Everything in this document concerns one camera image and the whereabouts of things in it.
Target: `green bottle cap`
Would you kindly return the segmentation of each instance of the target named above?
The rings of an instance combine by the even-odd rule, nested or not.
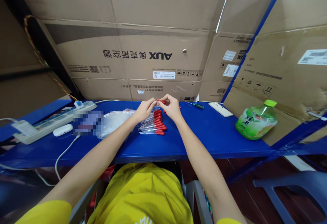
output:
[[[265,105],[270,106],[270,107],[274,107],[274,106],[277,105],[277,102],[275,102],[273,100],[266,100]]]

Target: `bottle label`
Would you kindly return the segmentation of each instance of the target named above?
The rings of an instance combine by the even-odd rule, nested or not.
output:
[[[263,118],[252,112],[250,108],[245,109],[236,122],[236,126],[240,131],[251,139],[257,139],[264,136],[276,124],[276,119]]]

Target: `hand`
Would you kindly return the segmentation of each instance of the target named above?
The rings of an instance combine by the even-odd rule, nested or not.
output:
[[[139,105],[138,109],[132,116],[132,118],[137,122],[141,122],[149,117],[153,107],[157,104],[157,100],[155,98],[151,98],[147,101],[142,101]]]
[[[166,94],[163,98],[158,100],[159,106],[165,110],[167,115],[176,123],[177,121],[183,119],[181,114],[180,104],[178,100],[169,94]]]

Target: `cardboard box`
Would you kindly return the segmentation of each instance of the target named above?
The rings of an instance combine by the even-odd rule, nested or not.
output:
[[[1,58],[0,74],[19,73],[42,68],[29,43],[26,32],[0,0]],[[0,82],[0,118],[20,118],[65,95],[62,88],[47,74],[36,74]],[[10,121],[0,121],[0,126]]]
[[[325,126],[324,128],[321,128],[320,130],[317,130],[316,132],[314,132],[313,134],[311,134],[310,136],[308,136],[301,142],[305,143],[305,144],[310,144],[312,142],[316,142],[316,141],[320,140],[321,138],[323,138],[325,136],[327,136],[327,126]]]
[[[200,101],[221,102],[230,82],[205,82],[202,81],[199,91]]]
[[[270,2],[271,0],[226,1],[203,81],[232,81]]]
[[[160,99],[167,93],[179,101],[194,101],[200,82],[146,81],[118,79],[74,78],[74,82],[86,99],[103,100],[110,97],[117,100]]]
[[[179,101],[194,101],[199,93],[200,82],[130,80],[132,100],[160,99],[170,94]]]
[[[231,82],[246,50],[252,40],[252,34],[234,34],[218,32],[211,46],[203,75],[207,82]]]
[[[254,34],[271,0],[227,0],[219,32]]]
[[[225,0],[25,0],[37,18],[215,30]]]
[[[277,0],[224,102],[240,116],[245,108],[275,100],[278,124],[263,137],[268,145],[318,119],[308,111],[327,111],[327,8],[320,2]]]
[[[224,101],[224,106],[236,117],[240,117],[246,108],[259,106],[262,104],[263,102],[261,100],[234,87],[232,87],[226,100]],[[296,118],[289,116],[278,109],[274,109],[274,111],[277,115],[278,124],[262,137],[262,140],[269,146],[275,144],[301,124],[301,122]]]
[[[327,111],[327,26],[257,36],[233,87],[300,121]]]
[[[200,81],[214,35],[115,23],[41,22],[74,78]]]
[[[273,33],[327,23],[326,0],[277,0],[260,33]]]

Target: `plastic bottle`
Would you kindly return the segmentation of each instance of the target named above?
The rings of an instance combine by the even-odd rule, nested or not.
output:
[[[273,110],[276,104],[277,102],[273,100],[266,100],[264,105],[245,109],[235,128],[246,139],[260,139],[277,124],[277,117]]]

